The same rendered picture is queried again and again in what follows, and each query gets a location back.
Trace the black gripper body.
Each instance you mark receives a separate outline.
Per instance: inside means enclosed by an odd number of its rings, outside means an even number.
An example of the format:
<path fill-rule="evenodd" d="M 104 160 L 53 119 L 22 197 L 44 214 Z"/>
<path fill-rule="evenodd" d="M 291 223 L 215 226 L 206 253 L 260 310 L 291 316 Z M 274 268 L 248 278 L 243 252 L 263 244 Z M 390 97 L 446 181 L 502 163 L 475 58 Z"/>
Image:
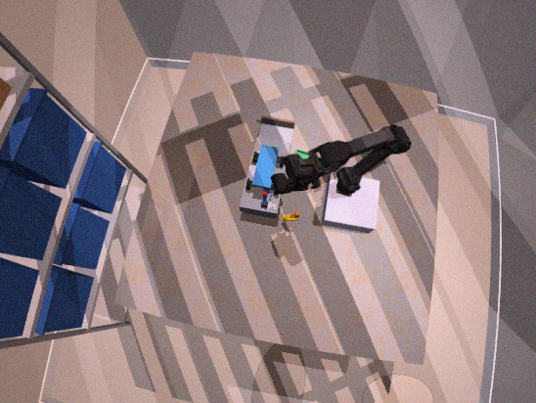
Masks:
<path fill-rule="evenodd" d="M 288 180 L 289 179 L 289 180 Z M 311 180 L 309 178 L 300 178 L 300 179 L 290 179 L 284 173 L 275 173 L 271 176 L 271 181 L 275 190 L 275 193 L 284 194 L 291 190 L 293 187 L 297 189 L 307 188 L 309 184 L 312 183 L 311 189 L 317 189 L 321 187 L 320 178 L 317 180 Z"/>

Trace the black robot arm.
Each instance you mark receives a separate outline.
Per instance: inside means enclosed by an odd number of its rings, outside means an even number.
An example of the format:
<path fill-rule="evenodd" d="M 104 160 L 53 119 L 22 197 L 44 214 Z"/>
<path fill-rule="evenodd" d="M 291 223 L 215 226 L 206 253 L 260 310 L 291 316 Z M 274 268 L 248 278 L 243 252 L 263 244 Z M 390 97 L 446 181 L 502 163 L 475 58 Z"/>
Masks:
<path fill-rule="evenodd" d="M 365 173 L 391 154 L 405 153 L 411 148 L 411 144 L 404 128 L 392 124 L 349 142 L 327 142 L 309 151 L 308 158 L 302 158 L 300 154 L 289 154 L 283 158 L 283 164 L 290 179 L 317 180 L 327 173 L 339 170 L 350 158 L 373 150 L 354 166 L 344 167 L 336 174 L 337 193 L 351 197 L 352 193 L 361 188 L 360 182 Z M 317 157 L 316 153 L 319 153 L 320 157 Z"/>

